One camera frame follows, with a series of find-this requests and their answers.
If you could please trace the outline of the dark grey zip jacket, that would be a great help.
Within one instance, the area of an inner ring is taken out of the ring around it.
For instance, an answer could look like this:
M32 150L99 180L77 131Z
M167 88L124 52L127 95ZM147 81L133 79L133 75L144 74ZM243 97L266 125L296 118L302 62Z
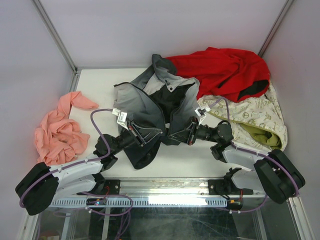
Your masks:
M160 130L145 145L134 143L124 149L136 170L154 160L161 144L180 144L171 136L197 116L199 87L196 78L178 76L173 62L159 54L152 55L151 65L134 80L114 85L114 108L125 112L129 121Z

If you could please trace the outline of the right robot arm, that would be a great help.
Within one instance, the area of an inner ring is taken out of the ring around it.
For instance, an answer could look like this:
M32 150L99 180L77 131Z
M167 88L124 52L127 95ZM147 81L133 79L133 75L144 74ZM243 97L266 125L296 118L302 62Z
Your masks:
M226 120L209 127L192 116L185 122L172 124L167 137L190 146L196 140L213 142L210 151L217 161L237 165L224 175L222 194L248 189L264 192L272 201L282 204L298 196L306 184L305 178L280 149L264 152L235 144L231 124Z

